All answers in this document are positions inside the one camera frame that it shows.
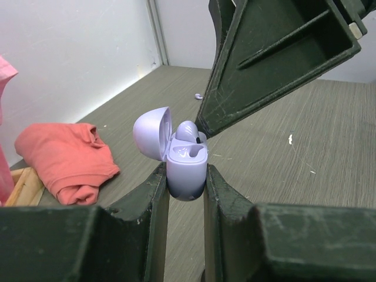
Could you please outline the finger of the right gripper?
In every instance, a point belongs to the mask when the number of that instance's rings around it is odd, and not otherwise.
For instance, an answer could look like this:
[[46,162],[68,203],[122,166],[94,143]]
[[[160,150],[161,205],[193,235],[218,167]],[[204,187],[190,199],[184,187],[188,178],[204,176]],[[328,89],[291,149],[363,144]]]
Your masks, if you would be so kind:
[[351,59],[359,39],[333,1],[239,1],[197,127],[218,135]]
[[209,0],[208,7],[216,35],[216,54],[214,57],[214,65],[216,65],[217,61],[219,60],[220,53],[227,39],[238,3],[239,1],[237,0]]

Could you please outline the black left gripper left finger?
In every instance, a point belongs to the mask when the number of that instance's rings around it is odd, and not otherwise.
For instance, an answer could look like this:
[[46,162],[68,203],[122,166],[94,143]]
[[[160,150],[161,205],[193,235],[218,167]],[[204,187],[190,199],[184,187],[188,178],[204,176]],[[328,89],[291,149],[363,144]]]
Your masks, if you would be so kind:
[[162,281],[166,165],[107,208],[1,209],[2,281]]

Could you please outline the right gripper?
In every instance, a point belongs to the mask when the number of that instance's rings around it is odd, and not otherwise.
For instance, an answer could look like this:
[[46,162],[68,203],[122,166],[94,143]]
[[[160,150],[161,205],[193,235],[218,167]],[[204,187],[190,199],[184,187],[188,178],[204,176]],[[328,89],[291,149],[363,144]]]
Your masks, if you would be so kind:
[[362,20],[375,11],[375,0],[333,0],[355,38],[362,38],[367,29]]

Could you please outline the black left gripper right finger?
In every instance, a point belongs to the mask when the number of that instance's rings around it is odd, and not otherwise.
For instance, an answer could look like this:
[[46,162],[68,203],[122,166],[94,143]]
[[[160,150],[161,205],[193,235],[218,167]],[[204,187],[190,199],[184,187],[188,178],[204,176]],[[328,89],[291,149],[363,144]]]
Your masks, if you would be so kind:
[[206,281],[374,281],[375,210],[254,204],[208,165]]

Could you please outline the lilac earbud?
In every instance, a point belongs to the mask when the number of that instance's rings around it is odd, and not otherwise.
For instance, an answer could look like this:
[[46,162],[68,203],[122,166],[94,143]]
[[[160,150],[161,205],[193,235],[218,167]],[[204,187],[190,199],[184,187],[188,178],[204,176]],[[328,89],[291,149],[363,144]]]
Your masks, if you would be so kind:
[[175,138],[193,144],[201,144],[206,141],[205,135],[199,132],[197,126],[189,120],[182,122],[177,127]]
[[203,96],[202,96],[201,94],[199,94],[199,93],[196,93],[196,94],[194,95],[194,97],[195,97],[195,99],[197,99],[197,100],[202,100],[202,99],[203,99]]

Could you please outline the lilac earbud case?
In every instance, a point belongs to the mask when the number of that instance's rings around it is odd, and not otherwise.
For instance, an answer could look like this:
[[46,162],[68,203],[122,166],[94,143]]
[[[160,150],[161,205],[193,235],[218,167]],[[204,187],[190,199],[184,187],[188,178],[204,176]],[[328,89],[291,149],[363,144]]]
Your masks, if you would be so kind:
[[177,140],[175,134],[169,107],[144,113],[133,126],[133,139],[139,151],[150,159],[165,162],[171,196],[185,202],[196,200],[206,182],[207,138],[204,143],[193,144]]

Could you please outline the salmon folded shirt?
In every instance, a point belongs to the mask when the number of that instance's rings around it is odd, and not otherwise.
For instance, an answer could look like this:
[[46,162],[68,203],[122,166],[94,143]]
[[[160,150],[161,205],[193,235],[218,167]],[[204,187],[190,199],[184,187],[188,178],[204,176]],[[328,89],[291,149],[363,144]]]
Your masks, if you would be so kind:
[[15,150],[63,205],[91,205],[99,188],[120,172],[109,146],[90,123],[35,123]]

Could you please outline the pink t-shirt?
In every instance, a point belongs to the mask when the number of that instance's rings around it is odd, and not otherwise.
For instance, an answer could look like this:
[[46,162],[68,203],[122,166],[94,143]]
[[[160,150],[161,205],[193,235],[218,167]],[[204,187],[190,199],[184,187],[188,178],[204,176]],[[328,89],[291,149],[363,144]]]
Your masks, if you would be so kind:
[[[1,56],[1,126],[4,123],[4,92],[7,85],[18,74],[18,71]],[[1,147],[1,206],[4,206],[14,189],[14,182],[11,176],[5,152]]]

